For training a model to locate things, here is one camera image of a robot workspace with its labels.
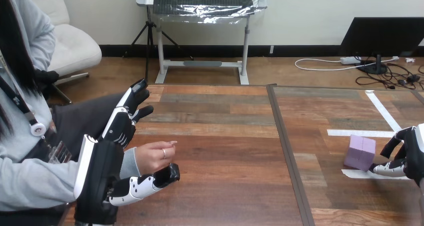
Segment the tripod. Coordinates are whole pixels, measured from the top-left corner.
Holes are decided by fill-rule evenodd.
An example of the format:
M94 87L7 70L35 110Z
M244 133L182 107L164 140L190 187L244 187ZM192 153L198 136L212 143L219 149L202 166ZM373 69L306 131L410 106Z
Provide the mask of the tripod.
M146 70L145 70L145 80L148 81L148 75L149 75L149 61L150 61L150 51L155 49L155 45L153 44L153 27L157 28L156 24L152 22L151 16L150 16L150 10L149 6L146 6L147 10L147 21L145 22L145 26L140 31L140 33L137 35L135 40L131 43L130 51L132 51L134 44L136 41L140 38L140 36L143 34L143 32L147 29L147 45L146 45ZM164 35L170 42L172 42L180 51L182 51L186 56L190 57L192 61L194 61L194 58L190 55L188 55L171 37L169 37L165 32L162 31L162 35Z

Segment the lanyard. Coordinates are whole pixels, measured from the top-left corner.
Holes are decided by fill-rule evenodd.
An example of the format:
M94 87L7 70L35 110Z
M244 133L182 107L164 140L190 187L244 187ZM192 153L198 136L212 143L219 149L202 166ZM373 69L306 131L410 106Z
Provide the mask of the lanyard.
M12 80L15 90L13 90L1 76L0 76L0 88L4 91L4 93L6 93L7 97L10 98L10 100L16 105L16 107L18 107L18 109L24 114L24 116L26 117L26 119L28 120L30 124L31 134L36 137L42 137L46 132L46 127L44 126L44 124L39 123L37 121L36 117L34 116L32 111L29 109L28 105L25 103L24 98L22 97L21 89L17 85L14 77L9 71L8 65L1 51L0 51L0 62L3 64L4 69L6 70L10 79Z

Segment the robotic arm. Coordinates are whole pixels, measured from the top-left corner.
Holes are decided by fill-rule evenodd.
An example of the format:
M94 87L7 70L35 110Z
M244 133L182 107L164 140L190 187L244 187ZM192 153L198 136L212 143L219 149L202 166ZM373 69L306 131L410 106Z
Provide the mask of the robotic arm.
M113 225L118 206L140 201L180 179L178 165L173 163L154 174L119 177L124 148L133 138L136 123L153 112L152 106L137 110L149 97L146 87L143 79L127 90L100 138L84 137L74 187L76 225Z
M402 141L403 145L393 161L373 164L369 170L389 177L406 176L415 181L421 189L419 206L421 225L424 226L424 124L397 132L381 151L381 155L390 158L395 147Z

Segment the white cable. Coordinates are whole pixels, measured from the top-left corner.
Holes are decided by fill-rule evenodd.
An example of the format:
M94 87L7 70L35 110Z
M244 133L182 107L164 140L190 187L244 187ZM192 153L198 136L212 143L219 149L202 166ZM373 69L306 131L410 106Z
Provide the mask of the white cable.
M381 61L381 62L383 63L383 62L391 62L391 61L397 61L397 60L399 60L399 57L393 57L390 60ZM375 62L373 62L373 63L366 64L366 65L360 65L360 66L355 66L355 67L346 67L346 68L340 68L340 69L312 69L312 68L303 68L303 67L298 66L298 62L301 62L301 61L319 61L319 62L331 62L331 63L337 63L337 62L341 62L341 61L326 61L326 60L320 60L320 59L305 58L305 59L297 60L294 63L294 65L297 68L302 69L302 70L307 70L307 71L343 71L343 70L349 70L349 69L354 69L354 68L358 68L358 67L366 67L366 66L370 66L370 65L375 64Z

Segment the white chair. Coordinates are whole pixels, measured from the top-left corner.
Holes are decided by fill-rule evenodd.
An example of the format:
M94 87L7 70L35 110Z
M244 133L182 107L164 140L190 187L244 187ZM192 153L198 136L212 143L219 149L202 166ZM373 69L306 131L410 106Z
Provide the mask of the white chair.
M56 71L63 77L100 63L102 52L97 43L87 33L69 25L70 19L64 0L33 1L50 17L51 22L55 26L56 48L48 67L49 71ZM62 78L55 83L55 87L56 85L88 76L88 73L82 73ZM72 103L64 93L57 87L56 89L64 99Z

